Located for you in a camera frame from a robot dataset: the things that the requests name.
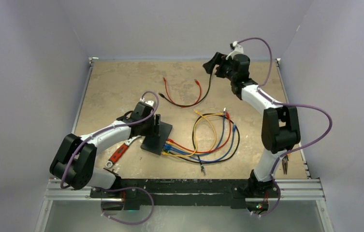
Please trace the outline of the black network switch box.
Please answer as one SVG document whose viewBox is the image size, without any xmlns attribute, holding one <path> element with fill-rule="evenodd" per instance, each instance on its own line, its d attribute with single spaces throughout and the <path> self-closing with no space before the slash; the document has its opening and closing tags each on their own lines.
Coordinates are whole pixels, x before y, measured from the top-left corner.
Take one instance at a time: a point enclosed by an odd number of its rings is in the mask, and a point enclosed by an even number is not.
<svg viewBox="0 0 364 232">
<path fill-rule="evenodd" d="M 146 152 L 160 156 L 172 129 L 173 126 L 171 124 L 160 122 L 156 134 L 145 137 L 140 148 Z"/>
</svg>

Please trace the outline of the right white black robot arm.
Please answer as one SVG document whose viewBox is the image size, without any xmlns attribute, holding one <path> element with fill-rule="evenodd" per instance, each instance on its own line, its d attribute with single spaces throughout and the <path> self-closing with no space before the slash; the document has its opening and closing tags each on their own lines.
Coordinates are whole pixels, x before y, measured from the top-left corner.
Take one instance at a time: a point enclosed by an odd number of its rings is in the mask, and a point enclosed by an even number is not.
<svg viewBox="0 0 364 232">
<path fill-rule="evenodd" d="M 262 115 L 261 139 L 264 150 L 259 163 L 250 173 L 246 187 L 251 195 L 259 197 L 273 185 L 281 155 L 292 150 L 300 142 L 301 135 L 296 107 L 284 106 L 266 94 L 250 78 L 249 67 L 248 56 L 236 54 L 230 57 L 219 52 L 203 64 L 207 74 L 214 73 L 216 77 L 227 78 L 232 93 Z"/>
</svg>

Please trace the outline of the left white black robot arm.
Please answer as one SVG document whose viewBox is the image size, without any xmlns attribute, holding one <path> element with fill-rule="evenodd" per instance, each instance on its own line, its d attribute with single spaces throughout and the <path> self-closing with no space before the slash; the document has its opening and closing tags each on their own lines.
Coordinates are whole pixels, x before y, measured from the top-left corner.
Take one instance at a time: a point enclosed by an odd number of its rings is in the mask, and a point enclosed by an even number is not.
<svg viewBox="0 0 364 232">
<path fill-rule="evenodd" d="M 120 194 L 118 176 L 95 166 L 96 157 L 113 145 L 135 136 L 159 133 L 159 118 L 155 113 L 158 103 L 140 101 L 130 116 L 121 116 L 107 127 L 96 132 L 77 136 L 66 135 L 51 162 L 50 173 L 61 180 L 63 189 L 85 186 L 102 188 L 104 194 L 114 198 Z"/>
</svg>

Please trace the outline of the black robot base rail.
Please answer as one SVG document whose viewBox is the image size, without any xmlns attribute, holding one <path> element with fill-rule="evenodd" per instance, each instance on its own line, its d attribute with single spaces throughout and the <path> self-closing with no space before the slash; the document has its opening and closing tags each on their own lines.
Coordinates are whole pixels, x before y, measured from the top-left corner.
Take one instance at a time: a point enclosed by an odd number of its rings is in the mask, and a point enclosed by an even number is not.
<svg viewBox="0 0 364 232">
<path fill-rule="evenodd" d="M 113 192 L 93 187 L 90 197 L 103 202 L 118 201 L 124 210 L 141 206 L 228 206 L 256 209 L 265 198 L 277 198 L 277 188 L 263 184 L 251 187 L 248 179 L 121 179 Z"/>
</svg>

